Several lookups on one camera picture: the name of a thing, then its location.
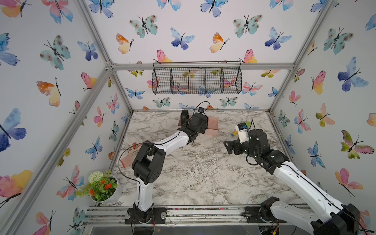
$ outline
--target pink butterfly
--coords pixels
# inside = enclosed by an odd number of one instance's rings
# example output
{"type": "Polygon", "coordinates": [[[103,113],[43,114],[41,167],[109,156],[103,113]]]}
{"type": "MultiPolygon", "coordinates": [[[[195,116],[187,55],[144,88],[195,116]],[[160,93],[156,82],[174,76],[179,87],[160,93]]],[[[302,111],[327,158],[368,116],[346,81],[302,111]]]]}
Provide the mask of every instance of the pink butterfly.
{"type": "Polygon", "coordinates": [[[78,169],[78,166],[74,168],[72,172],[71,180],[66,177],[64,179],[65,181],[68,181],[69,184],[62,187],[56,195],[60,195],[60,197],[65,198],[65,196],[68,194],[68,200],[74,200],[76,198],[76,189],[77,187],[83,185],[83,176],[78,177],[80,174],[80,170],[78,169]]]}
{"type": "Polygon", "coordinates": [[[350,183],[349,182],[349,170],[345,169],[345,168],[342,168],[341,173],[339,173],[338,171],[335,172],[335,177],[337,178],[339,184],[341,184],[348,192],[349,192],[349,195],[351,197],[354,196],[354,194],[352,194],[349,190],[349,188],[354,188],[354,189],[363,189],[363,185],[358,183],[358,182],[355,182],[355,181],[352,181],[350,183]]]}
{"type": "Polygon", "coordinates": [[[115,94],[114,99],[111,97],[111,101],[107,102],[107,106],[109,109],[111,109],[112,114],[115,114],[115,109],[119,109],[120,104],[117,101],[117,93],[115,94]]]}
{"type": "Polygon", "coordinates": [[[298,124],[298,132],[300,134],[303,133],[303,129],[305,131],[308,131],[308,130],[311,130],[311,128],[309,127],[309,125],[305,122],[305,120],[307,120],[308,118],[304,118],[304,113],[303,113],[303,110],[299,112],[299,117],[295,117],[295,120],[294,120],[294,123],[295,124],[298,124]]]}
{"type": "Polygon", "coordinates": [[[46,216],[42,212],[38,212],[35,215],[36,222],[38,224],[41,224],[41,225],[44,225],[44,226],[41,227],[35,233],[33,233],[33,235],[48,235],[48,234],[50,234],[50,232],[52,232],[52,230],[51,230],[52,217],[55,213],[56,213],[56,211],[55,212],[52,211],[50,219],[47,219],[46,216]]]}
{"type": "Polygon", "coordinates": [[[250,94],[251,96],[255,95],[255,94],[256,94],[256,91],[257,91],[257,90],[260,90],[260,88],[262,87],[262,85],[261,85],[261,86],[253,86],[254,84],[255,84],[255,83],[253,83],[252,86],[251,86],[251,85],[249,85],[248,82],[245,82],[245,83],[244,83],[244,86],[243,86],[245,89],[243,89],[243,90],[241,91],[241,93],[242,93],[243,95],[245,95],[245,94],[247,94],[247,93],[249,92],[249,94],[250,94]]]}
{"type": "Polygon", "coordinates": [[[42,0],[42,3],[46,6],[51,6],[50,15],[56,23],[61,24],[62,16],[72,22],[73,13],[68,8],[65,8],[68,5],[68,0],[42,0]]]}
{"type": "Polygon", "coordinates": [[[300,95],[297,95],[297,96],[295,97],[295,91],[292,91],[292,92],[291,92],[291,95],[288,96],[288,99],[291,101],[290,103],[293,103],[293,104],[296,106],[296,103],[295,103],[295,102],[297,102],[297,101],[300,99],[300,95]]]}
{"type": "Polygon", "coordinates": [[[94,117],[94,122],[98,123],[97,126],[100,127],[103,123],[103,117],[105,116],[105,113],[103,113],[103,115],[102,115],[102,112],[100,111],[99,107],[97,107],[97,112],[98,112],[99,116],[94,117]]]}

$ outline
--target orange flower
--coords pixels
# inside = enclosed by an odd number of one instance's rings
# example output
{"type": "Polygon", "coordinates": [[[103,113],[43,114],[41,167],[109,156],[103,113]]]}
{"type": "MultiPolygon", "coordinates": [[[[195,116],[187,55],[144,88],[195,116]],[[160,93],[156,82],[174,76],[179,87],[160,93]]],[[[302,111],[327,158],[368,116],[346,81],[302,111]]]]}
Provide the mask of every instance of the orange flower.
{"type": "Polygon", "coordinates": [[[109,188],[112,188],[112,184],[111,184],[111,183],[108,183],[108,184],[106,184],[106,186],[105,186],[105,189],[109,189],[109,188]]]}
{"type": "Polygon", "coordinates": [[[91,196],[95,196],[95,192],[94,192],[94,189],[89,189],[89,195],[91,195],[91,196]]]}

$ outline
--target orange butterfly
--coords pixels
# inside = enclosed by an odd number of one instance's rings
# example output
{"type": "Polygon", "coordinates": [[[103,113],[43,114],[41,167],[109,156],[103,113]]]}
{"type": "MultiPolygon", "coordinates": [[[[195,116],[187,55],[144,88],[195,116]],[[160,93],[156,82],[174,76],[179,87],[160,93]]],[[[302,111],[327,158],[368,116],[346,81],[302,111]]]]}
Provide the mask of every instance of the orange butterfly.
{"type": "Polygon", "coordinates": [[[60,91],[59,91],[59,85],[58,85],[58,78],[55,78],[56,85],[48,83],[48,82],[41,82],[37,81],[37,86],[40,92],[42,94],[45,94],[46,96],[50,96],[49,103],[52,106],[58,107],[60,104],[60,91]]]}

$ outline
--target yellow butterfly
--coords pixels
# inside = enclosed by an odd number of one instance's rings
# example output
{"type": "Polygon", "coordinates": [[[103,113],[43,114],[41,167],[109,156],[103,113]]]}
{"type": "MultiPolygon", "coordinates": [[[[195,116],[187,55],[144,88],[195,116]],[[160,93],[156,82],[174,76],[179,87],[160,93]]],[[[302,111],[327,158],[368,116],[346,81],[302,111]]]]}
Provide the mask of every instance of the yellow butterfly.
{"type": "Polygon", "coordinates": [[[221,37],[221,35],[219,35],[219,33],[215,33],[214,36],[213,36],[213,43],[215,45],[212,45],[210,47],[210,50],[212,51],[212,53],[220,51],[228,40],[230,40],[230,39],[227,39],[225,42],[223,42],[223,38],[221,37]]]}
{"type": "Polygon", "coordinates": [[[129,43],[129,41],[125,39],[125,37],[121,36],[120,33],[118,33],[116,35],[116,41],[118,41],[121,45],[119,46],[118,50],[122,54],[126,54],[128,51],[130,51],[130,47],[132,46],[132,42],[134,41],[134,39],[132,39],[132,41],[129,43]]]}

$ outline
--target teal butterfly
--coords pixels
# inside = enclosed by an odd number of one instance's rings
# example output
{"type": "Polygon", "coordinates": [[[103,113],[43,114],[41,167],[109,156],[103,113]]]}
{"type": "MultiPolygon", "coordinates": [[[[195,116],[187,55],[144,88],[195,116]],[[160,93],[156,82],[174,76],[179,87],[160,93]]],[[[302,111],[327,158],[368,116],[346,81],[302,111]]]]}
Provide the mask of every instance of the teal butterfly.
{"type": "Polygon", "coordinates": [[[149,31],[151,34],[156,35],[158,31],[158,27],[154,22],[157,21],[157,17],[155,15],[151,15],[147,17],[144,21],[142,15],[141,18],[137,16],[141,21],[138,20],[130,20],[129,23],[135,28],[135,32],[140,36],[140,38],[145,37],[145,31],[149,31]]]}
{"type": "Polygon", "coordinates": [[[256,15],[254,17],[252,17],[249,21],[248,21],[248,17],[249,15],[247,16],[244,16],[244,18],[246,19],[246,22],[244,22],[243,20],[241,19],[236,19],[234,20],[232,23],[234,24],[234,26],[236,27],[235,28],[235,34],[237,35],[238,38],[240,38],[244,32],[247,33],[247,30],[250,34],[254,34],[256,33],[259,25],[257,22],[261,21],[262,19],[262,15],[256,15]]]}
{"type": "Polygon", "coordinates": [[[112,125],[110,137],[108,139],[112,139],[113,141],[117,141],[117,133],[119,132],[119,126],[116,125],[116,121],[114,121],[114,124],[112,125]]]}

